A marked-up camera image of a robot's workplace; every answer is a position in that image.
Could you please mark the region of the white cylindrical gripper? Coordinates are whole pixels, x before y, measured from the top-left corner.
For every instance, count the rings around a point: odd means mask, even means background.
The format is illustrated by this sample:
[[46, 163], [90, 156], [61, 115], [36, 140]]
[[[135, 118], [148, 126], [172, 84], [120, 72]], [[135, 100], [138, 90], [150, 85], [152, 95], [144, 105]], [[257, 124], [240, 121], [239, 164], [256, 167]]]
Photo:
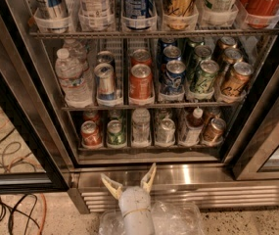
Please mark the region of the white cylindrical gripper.
[[151, 214], [150, 192], [157, 172], [157, 165], [152, 164], [141, 179], [141, 187], [127, 188], [122, 192], [122, 185], [101, 174], [101, 180], [112, 196], [118, 200], [125, 235], [155, 235]]

